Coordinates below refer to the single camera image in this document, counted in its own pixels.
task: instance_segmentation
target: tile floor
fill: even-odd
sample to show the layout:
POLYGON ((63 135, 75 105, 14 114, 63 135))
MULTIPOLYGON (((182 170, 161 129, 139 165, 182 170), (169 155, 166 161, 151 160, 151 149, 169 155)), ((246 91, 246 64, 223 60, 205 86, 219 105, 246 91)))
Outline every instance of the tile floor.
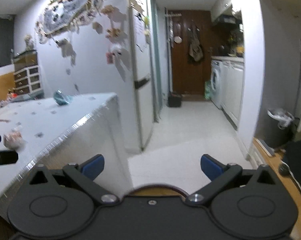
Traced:
POLYGON ((171 184, 191 194, 210 182, 200 168, 203 154, 224 164, 233 162, 244 169, 252 168, 239 149, 236 131, 212 102, 165 107, 146 150, 130 155, 134 187, 171 184))

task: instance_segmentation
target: washing machine door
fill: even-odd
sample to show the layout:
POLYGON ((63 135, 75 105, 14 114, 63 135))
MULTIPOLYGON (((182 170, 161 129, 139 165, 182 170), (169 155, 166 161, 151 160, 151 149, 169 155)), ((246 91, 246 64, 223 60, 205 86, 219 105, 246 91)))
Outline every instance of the washing machine door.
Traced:
POLYGON ((213 93, 217 93, 220 88, 220 72, 217 69, 212 69, 211 84, 213 93))

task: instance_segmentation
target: clear plastic table cover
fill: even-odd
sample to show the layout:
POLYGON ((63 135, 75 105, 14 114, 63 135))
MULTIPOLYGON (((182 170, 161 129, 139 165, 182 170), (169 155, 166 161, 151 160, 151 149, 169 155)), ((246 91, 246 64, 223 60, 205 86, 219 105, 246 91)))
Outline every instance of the clear plastic table cover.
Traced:
MULTIPOLYGON (((10 201, 37 164, 60 169, 102 154, 105 169, 95 182, 119 197, 132 190, 116 94, 75 96, 65 106, 52 98, 12 103, 0 109, 1 119, 9 120, 0 122, 2 136, 21 125, 27 141, 17 151, 17 163, 0 166, 0 215, 5 220, 10 201)), ((3 142, 0 150, 5 150, 3 142)))

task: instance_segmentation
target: bag hanging on door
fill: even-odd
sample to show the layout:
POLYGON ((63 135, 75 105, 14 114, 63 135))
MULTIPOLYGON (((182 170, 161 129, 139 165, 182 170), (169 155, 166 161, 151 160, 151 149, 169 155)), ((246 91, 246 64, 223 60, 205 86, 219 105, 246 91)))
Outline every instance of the bag hanging on door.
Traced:
POLYGON ((192 31, 190 35, 190 46, 189 46, 189 55, 195 60, 195 62, 199 62, 204 58, 204 53, 202 50, 202 46, 199 42, 198 35, 196 32, 197 27, 195 24, 192 24, 192 31))

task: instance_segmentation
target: white cable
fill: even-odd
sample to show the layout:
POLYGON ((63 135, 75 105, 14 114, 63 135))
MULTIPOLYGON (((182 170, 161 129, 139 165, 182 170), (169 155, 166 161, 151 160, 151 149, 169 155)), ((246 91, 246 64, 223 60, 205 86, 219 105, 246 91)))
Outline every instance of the white cable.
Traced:
POLYGON ((285 164, 285 165, 288 167, 288 171, 289 171, 290 175, 292 176, 292 178, 293 178, 294 181, 296 182, 297 186, 299 187, 299 190, 301 191, 301 185, 300 185, 299 182, 295 179, 294 174, 292 173, 292 171, 291 171, 290 167, 288 166, 288 164, 285 163, 285 162, 283 162, 283 161, 282 161, 282 163, 285 164))

